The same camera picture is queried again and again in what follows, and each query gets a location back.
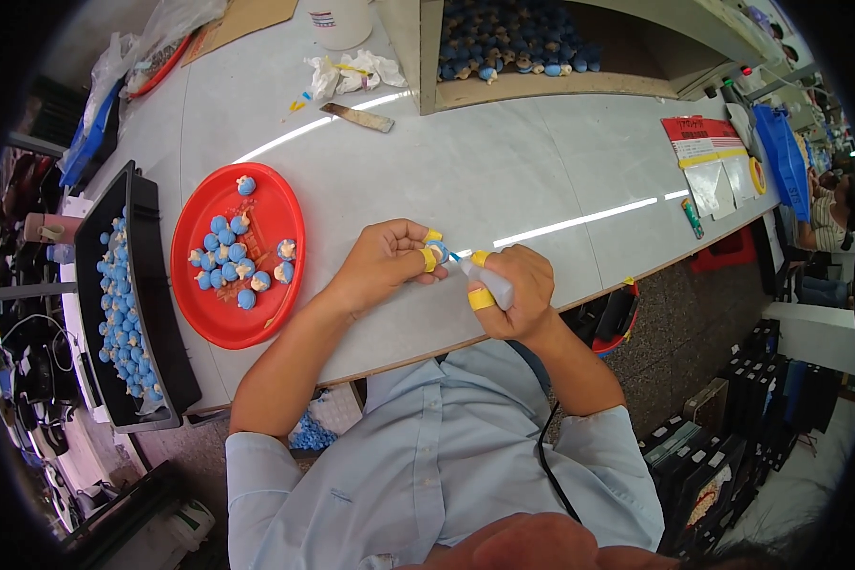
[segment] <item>light blue shirt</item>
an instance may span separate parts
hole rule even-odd
[[[231,567],[383,570],[513,513],[565,513],[536,449],[541,390],[512,348],[485,341],[368,379],[364,417],[303,477],[277,439],[231,435]],[[560,428],[545,457],[599,546],[656,550],[662,509],[627,410]]]

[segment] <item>black cable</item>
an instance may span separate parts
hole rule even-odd
[[[548,433],[548,427],[551,426],[551,421],[554,419],[554,414],[557,413],[557,409],[561,406],[559,401],[554,403],[554,409],[551,410],[551,415],[548,416],[548,421],[544,424],[544,428],[541,430],[541,434],[539,434],[538,448],[539,448],[539,462],[541,463],[541,468],[544,469],[546,475],[548,475],[548,481],[551,482],[551,485],[554,487],[554,492],[557,493],[557,496],[560,497],[560,502],[563,503],[563,508],[567,510],[567,514],[570,515],[575,521],[582,524],[580,520],[580,515],[576,514],[576,511],[573,509],[573,505],[570,504],[570,499],[567,498],[567,495],[563,492],[561,488],[561,484],[557,482],[557,477],[554,477],[554,473],[551,473],[551,468],[548,467],[548,460],[544,457],[544,447],[542,446],[542,442],[544,441],[544,435]]]

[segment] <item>man's left hand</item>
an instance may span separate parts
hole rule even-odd
[[[421,250],[429,228],[398,219],[368,225],[361,231],[339,272],[323,291],[357,319],[386,301],[406,281],[424,285],[448,275],[446,268],[430,264]],[[431,250],[428,253],[436,256]]]

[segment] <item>metal scraper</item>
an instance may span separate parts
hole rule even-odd
[[[373,129],[374,131],[389,132],[389,130],[393,128],[393,125],[396,124],[395,120],[389,119],[388,117],[375,115],[374,113],[368,113],[365,111],[357,111],[353,108],[336,105],[335,103],[326,103],[320,108],[320,110],[331,115],[335,115],[336,117],[350,120],[353,123],[357,123],[362,127],[367,127],[368,129]]]

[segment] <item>man's right hand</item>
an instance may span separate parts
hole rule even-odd
[[[513,306],[506,312],[496,304],[475,311],[488,336],[528,344],[527,341],[541,333],[554,319],[559,319],[551,307],[554,269],[547,259],[517,244],[499,254],[488,255],[484,266],[513,284]],[[468,284],[470,292],[484,288],[485,285],[479,281]]]

